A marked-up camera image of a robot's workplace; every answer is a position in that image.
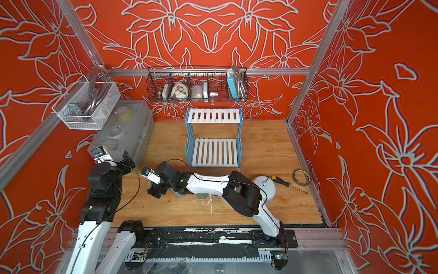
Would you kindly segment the white ceramic jar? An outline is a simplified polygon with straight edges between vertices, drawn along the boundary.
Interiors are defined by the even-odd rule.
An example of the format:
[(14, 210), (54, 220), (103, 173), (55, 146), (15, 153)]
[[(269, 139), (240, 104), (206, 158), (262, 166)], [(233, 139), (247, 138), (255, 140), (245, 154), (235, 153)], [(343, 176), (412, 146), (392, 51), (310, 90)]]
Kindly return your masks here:
[(261, 195), (266, 204), (269, 204), (276, 196), (275, 183), (267, 176), (259, 176), (253, 179), (253, 183), (261, 189)]

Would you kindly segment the yellow-green small canister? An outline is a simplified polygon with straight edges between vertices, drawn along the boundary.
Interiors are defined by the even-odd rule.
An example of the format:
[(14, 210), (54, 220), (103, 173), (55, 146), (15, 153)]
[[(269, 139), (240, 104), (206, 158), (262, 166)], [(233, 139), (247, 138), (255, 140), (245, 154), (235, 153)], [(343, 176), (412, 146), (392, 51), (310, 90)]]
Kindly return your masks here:
[(146, 181), (146, 189), (149, 190), (152, 186), (154, 185), (153, 182), (151, 182), (150, 180)]

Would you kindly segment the grey-blue small canister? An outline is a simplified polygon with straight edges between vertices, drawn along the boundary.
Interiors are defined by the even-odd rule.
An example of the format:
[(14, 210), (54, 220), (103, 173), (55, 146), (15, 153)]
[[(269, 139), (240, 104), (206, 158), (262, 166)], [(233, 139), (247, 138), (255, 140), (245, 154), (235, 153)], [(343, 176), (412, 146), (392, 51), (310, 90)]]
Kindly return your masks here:
[(187, 194), (179, 194), (178, 192), (172, 191), (173, 194), (175, 195), (175, 197), (177, 197), (178, 199), (183, 199), (185, 197), (187, 197)]

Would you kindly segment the green small canister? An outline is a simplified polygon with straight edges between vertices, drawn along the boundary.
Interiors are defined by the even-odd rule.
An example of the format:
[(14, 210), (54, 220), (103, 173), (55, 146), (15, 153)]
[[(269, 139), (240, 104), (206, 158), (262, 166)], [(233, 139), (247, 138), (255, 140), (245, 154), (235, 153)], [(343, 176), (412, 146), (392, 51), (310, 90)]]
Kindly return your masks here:
[(209, 198), (210, 196), (211, 196), (210, 194), (204, 194), (204, 193), (196, 194), (196, 197), (201, 200)]

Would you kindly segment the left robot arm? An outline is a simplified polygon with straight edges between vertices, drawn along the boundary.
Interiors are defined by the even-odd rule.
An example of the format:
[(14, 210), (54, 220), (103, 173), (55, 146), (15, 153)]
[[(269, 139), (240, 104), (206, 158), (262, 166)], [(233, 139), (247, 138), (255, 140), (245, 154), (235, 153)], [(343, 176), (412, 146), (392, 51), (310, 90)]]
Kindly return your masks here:
[(79, 218), (78, 236), (68, 264), (68, 274), (116, 274), (131, 248), (146, 242), (143, 223), (126, 220), (102, 261), (99, 255), (115, 214), (122, 209), (123, 177), (135, 170), (128, 154), (116, 162), (105, 156), (97, 158), (90, 170), (90, 190)]

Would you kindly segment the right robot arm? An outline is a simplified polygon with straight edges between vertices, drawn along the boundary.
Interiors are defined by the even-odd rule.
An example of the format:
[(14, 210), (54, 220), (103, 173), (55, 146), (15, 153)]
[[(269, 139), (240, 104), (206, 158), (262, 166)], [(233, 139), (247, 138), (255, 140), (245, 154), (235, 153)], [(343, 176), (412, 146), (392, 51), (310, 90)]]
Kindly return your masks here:
[(148, 193), (158, 199), (168, 189), (182, 196), (220, 196), (237, 213), (253, 218), (270, 240), (285, 243), (284, 224), (267, 208), (268, 194), (238, 171), (222, 177), (212, 177), (191, 171), (181, 173), (167, 162), (162, 162), (156, 170), (143, 168), (141, 175), (152, 182)]

